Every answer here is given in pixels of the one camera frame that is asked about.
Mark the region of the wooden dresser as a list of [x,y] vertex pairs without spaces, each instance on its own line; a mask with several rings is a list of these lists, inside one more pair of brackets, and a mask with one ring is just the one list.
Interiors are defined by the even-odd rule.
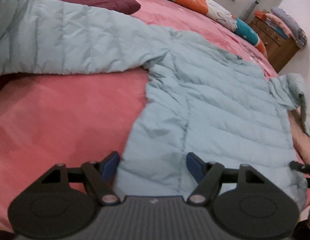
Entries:
[[299,51],[292,37],[288,37],[279,27],[265,17],[254,17],[249,24],[263,41],[268,61],[279,73]]

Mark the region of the pink bed sheet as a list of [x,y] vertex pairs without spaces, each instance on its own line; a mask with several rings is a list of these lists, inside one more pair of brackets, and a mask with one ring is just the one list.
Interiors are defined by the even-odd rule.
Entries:
[[[137,0],[131,17],[148,25],[192,31],[216,47],[252,62],[264,77],[277,76],[263,54],[240,36],[199,13],[166,0]],[[10,226],[9,203],[54,163],[71,166],[124,150],[147,105],[148,70],[94,74],[16,75],[0,91],[0,225]],[[310,159],[309,128],[289,116],[293,146]]]

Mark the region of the light blue puffer jacket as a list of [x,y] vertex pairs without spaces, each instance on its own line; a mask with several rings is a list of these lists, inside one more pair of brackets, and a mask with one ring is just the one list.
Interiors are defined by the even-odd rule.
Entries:
[[301,104],[300,75],[266,79],[260,66],[192,31],[148,25],[103,8],[57,0],[0,0],[0,75],[148,70],[147,105],[115,179],[138,196],[188,196],[186,155],[227,168],[249,164],[298,205],[307,182],[288,111]]

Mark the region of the folded blankets stack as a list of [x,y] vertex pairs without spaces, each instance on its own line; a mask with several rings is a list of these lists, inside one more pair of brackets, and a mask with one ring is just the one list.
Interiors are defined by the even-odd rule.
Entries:
[[271,8],[271,12],[261,12],[257,10],[254,12],[254,15],[269,19],[273,24],[277,25],[287,37],[292,37],[300,49],[305,49],[307,46],[308,39],[306,33],[285,10],[275,7]]

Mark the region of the long striped bolster pillow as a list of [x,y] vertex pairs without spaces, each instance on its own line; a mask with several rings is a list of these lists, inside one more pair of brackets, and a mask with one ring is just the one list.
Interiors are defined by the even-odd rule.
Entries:
[[267,50],[258,34],[241,19],[235,17],[227,9],[219,5],[213,0],[167,0],[204,16],[222,25],[229,31],[240,36],[255,48],[257,48],[264,56],[267,56]]

